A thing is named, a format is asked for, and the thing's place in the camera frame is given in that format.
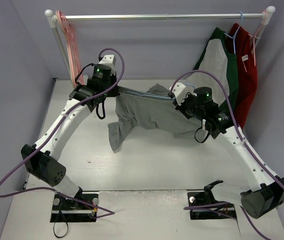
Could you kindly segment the light blue wire hanger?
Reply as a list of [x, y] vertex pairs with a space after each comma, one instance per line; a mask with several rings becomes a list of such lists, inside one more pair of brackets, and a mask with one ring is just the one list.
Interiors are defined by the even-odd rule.
[[139, 97], [150, 97], [150, 98], [160, 99], [160, 100], [175, 100], [176, 99], [175, 97], [171, 98], [169, 96], [163, 96], [163, 95], [157, 95], [157, 94], [151, 94], [151, 93], [138, 93], [136, 91], [128, 91], [128, 90], [126, 90], [124, 93], [136, 95]]

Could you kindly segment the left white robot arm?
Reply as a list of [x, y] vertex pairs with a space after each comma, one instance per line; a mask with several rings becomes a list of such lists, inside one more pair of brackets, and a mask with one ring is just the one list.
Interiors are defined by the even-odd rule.
[[77, 85], [45, 134], [33, 145], [21, 149], [27, 172], [65, 195], [64, 204], [71, 210], [82, 204], [83, 190], [68, 176], [67, 169], [59, 163], [61, 153], [75, 130], [106, 97], [118, 94], [117, 76], [113, 63], [99, 62], [85, 85]]

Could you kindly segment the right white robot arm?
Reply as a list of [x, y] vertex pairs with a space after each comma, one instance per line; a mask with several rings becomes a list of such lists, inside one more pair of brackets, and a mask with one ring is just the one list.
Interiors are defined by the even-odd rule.
[[175, 98], [176, 110], [188, 119], [200, 120], [201, 129], [225, 148], [247, 181], [247, 187], [222, 180], [206, 185], [202, 193], [205, 204], [211, 207], [223, 203], [239, 205], [249, 216], [258, 219], [284, 203], [284, 177], [279, 177], [265, 164], [234, 117], [219, 110], [211, 88], [199, 87], [190, 92], [184, 84], [178, 83], [170, 92]]

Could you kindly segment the grey t shirt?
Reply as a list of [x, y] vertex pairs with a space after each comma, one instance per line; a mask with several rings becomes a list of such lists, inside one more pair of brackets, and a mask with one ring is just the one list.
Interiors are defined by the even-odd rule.
[[134, 127], [146, 130], [159, 129], [169, 132], [176, 139], [203, 141], [208, 133], [202, 130], [196, 118], [187, 119], [175, 110], [173, 100], [141, 97], [125, 91], [167, 96], [169, 90], [160, 84], [152, 86], [147, 92], [120, 87], [120, 95], [115, 98], [115, 113], [118, 121], [108, 124], [108, 139], [113, 152], [121, 149], [122, 143]]

